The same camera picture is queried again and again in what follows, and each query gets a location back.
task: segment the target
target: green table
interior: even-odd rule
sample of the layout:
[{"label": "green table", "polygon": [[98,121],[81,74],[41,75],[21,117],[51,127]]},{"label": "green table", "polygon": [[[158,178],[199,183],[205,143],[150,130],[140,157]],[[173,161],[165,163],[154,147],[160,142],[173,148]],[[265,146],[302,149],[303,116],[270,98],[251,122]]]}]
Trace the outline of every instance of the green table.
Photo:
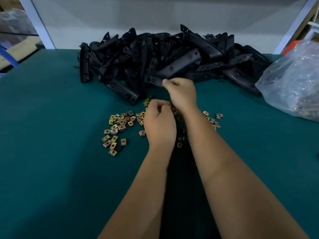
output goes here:
[{"label": "green table", "polygon": [[[41,50],[0,78],[0,238],[95,238],[133,181],[148,142],[135,124],[112,157],[103,130],[141,112],[104,85],[81,84],[77,50]],[[312,238],[319,224],[319,123],[289,116],[228,82],[196,84],[223,113],[219,134]],[[168,99],[163,88],[149,90]]]}]

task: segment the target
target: orange object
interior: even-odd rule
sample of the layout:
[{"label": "orange object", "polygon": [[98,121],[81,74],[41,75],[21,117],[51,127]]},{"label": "orange object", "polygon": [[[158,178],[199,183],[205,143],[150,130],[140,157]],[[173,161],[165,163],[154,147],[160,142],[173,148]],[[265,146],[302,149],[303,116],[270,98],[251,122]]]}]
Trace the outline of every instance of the orange object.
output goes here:
[{"label": "orange object", "polygon": [[281,54],[286,55],[286,53],[288,53],[290,50],[292,50],[296,46],[296,44],[299,43],[300,41],[301,40],[293,41],[291,44],[289,44],[289,46]]}]

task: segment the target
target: bare skin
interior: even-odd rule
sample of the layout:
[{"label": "bare skin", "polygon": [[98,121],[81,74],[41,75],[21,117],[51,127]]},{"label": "bare skin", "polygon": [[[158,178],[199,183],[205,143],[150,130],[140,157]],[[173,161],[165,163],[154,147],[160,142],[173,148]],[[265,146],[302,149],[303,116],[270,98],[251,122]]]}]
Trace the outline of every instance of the bare skin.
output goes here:
[{"label": "bare skin", "polygon": [[[221,237],[309,239],[197,108],[193,82],[174,78],[164,80],[163,87],[184,116],[189,143]],[[159,238],[166,167],[176,140],[176,124],[168,105],[167,101],[151,101],[144,118],[150,144],[148,154],[99,239]]]}]

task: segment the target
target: green work surface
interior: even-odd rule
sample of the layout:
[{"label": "green work surface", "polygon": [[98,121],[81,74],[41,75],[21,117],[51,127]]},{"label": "green work surface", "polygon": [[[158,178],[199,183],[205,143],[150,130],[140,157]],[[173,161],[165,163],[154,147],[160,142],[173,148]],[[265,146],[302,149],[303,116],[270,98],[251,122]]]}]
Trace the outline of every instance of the green work surface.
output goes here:
[{"label": "green work surface", "polygon": [[[128,144],[117,156],[102,146],[111,114],[145,109],[81,84],[77,52],[41,50],[0,78],[0,238],[96,238],[147,153],[138,123],[120,133]],[[201,110],[224,114],[218,133],[319,238],[319,123],[228,82],[196,89]],[[149,95],[169,99],[163,88]]]}]

